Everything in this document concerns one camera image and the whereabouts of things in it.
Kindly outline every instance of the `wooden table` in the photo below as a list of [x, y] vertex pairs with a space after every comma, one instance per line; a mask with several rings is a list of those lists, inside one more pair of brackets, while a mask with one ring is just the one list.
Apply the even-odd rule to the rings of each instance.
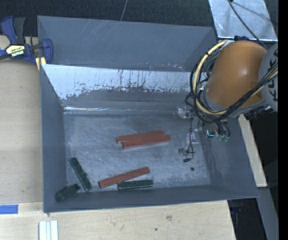
[[[7, 38], [0, 35], [0, 48], [4, 49], [8, 44]], [[27, 74], [16, 75], [23, 70]], [[39, 222], [53, 220], [58, 221], [60, 240], [236, 239], [227, 201], [43, 213], [41, 124], [38, 120], [40, 111], [36, 109], [39, 101], [31, 103], [33, 92], [39, 96], [38, 85], [36, 79], [33, 84], [26, 85], [24, 82], [38, 76], [34, 70], [37, 71], [37, 68], [24, 61], [5, 59], [0, 62], [0, 78], [5, 78], [5, 84], [1, 85], [0, 81], [0, 95], [11, 93], [13, 100], [7, 98], [6, 102], [17, 101], [14, 103], [16, 113], [13, 114], [8, 111], [10, 106], [0, 103], [0, 118], [3, 113], [8, 115], [4, 124], [0, 122], [0, 132], [1, 129], [5, 131], [4, 135], [0, 133], [0, 176], [5, 181], [0, 183], [0, 195], [8, 195], [5, 199], [0, 196], [0, 204], [4, 200], [20, 200], [18, 214], [0, 215], [0, 240], [37, 240]], [[240, 116], [239, 122], [256, 185], [266, 187], [249, 122], [243, 116]], [[1, 152], [3, 147], [11, 148], [4, 154]], [[23, 169], [27, 167], [31, 168], [30, 173]], [[29, 190], [28, 186], [32, 185], [35, 188]]]

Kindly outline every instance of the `red block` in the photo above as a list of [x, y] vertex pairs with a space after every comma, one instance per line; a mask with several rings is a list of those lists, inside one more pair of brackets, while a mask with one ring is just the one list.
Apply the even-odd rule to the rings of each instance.
[[134, 179], [136, 177], [148, 174], [150, 169], [148, 167], [143, 167], [137, 170], [132, 170], [114, 177], [106, 178], [98, 182], [100, 188], [105, 188], [120, 182], [125, 182], [127, 180]]

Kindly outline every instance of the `red wooden stick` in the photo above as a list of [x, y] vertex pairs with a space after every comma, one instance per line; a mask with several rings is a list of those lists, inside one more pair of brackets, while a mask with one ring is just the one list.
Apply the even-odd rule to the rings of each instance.
[[124, 182], [130, 179], [134, 179], [136, 177], [148, 174], [150, 169], [148, 167], [143, 167], [137, 170], [132, 170], [114, 177], [106, 178], [98, 182], [100, 188], [105, 188], [120, 182]]
[[151, 138], [151, 137], [156, 137], [156, 136], [161, 136], [161, 135], [164, 135], [164, 131], [162, 130], [143, 132], [143, 133], [132, 134], [132, 135], [123, 135], [123, 136], [119, 136], [116, 138], [116, 143], [128, 142], [128, 141], [136, 140], [136, 139]]
[[145, 146], [145, 145], [150, 145], [150, 144], [168, 142], [170, 140], [171, 140], [170, 135], [161, 135], [161, 136], [155, 136], [155, 137], [150, 137], [150, 138], [138, 138], [138, 139], [133, 139], [130, 141], [122, 142], [122, 147], [123, 149], [127, 149], [127, 148], [133, 148], [133, 147], [138, 147], [138, 146]]

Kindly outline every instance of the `black surface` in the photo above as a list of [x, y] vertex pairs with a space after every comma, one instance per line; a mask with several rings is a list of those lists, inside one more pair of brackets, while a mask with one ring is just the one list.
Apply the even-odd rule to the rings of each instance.
[[[279, 36], [279, 0], [264, 1]], [[119, 20], [124, 3], [125, 0], [0, 0], [0, 22], [10, 15], [27, 17], [24, 35], [37, 36], [37, 15]], [[212, 26], [213, 23], [207, 0], [128, 0], [123, 20], [195, 26]], [[252, 120], [251, 127], [265, 167], [278, 156], [277, 113]], [[278, 185], [271, 188], [271, 192], [278, 204]], [[237, 239], [264, 239], [258, 224], [259, 230], [253, 230], [251, 226], [258, 216], [256, 206], [249, 200], [242, 202]]]

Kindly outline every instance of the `gray bin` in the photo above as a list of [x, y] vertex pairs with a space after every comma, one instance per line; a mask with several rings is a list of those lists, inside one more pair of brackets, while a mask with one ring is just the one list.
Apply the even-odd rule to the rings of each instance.
[[[180, 118], [189, 77], [216, 43], [210, 27], [38, 17], [39, 39], [50, 38], [54, 58], [40, 69], [44, 212], [171, 205], [258, 197], [237, 119], [220, 142], [194, 132], [194, 158], [179, 149], [191, 120]], [[196, 127], [198, 119], [192, 121]], [[116, 137], [163, 130], [168, 143], [122, 149]], [[69, 163], [76, 157], [92, 184], [85, 192]], [[147, 189], [99, 188], [98, 181], [149, 167], [135, 180]], [[58, 191], [79, 192], [56, 202]]]

